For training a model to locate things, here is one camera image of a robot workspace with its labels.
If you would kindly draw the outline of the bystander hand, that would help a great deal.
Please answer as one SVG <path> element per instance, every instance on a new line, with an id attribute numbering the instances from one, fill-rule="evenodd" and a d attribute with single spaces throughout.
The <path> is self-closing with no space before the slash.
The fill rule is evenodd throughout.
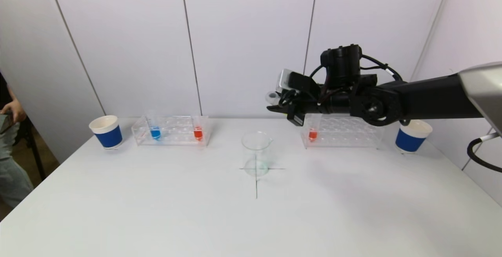
<path id="1" fill-rule="evenodd" d="M 12 122 L 14 124 L 24 121 L 27 117 L 25 110 L 23 109 L 22 105 L 18 100 L 13 100 L 4 105 L 4 107 L 1 110 L 1 114 L 7 114 L 7 112 L 11 113 Z"/>

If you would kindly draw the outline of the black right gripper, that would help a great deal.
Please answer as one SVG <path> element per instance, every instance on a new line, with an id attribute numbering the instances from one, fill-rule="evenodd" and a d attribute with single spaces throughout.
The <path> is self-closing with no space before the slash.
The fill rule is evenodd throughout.
<path id="1" fill-rule="evenodd" d="M 303 126 L 307 114 L 325 114 L 326 107 L 319 105 L 311 98 L 296 97 L 287 105 L 270 105 L 266 109 L 270 112 L 287 114 L 287 120 L 295 126 Z"/>

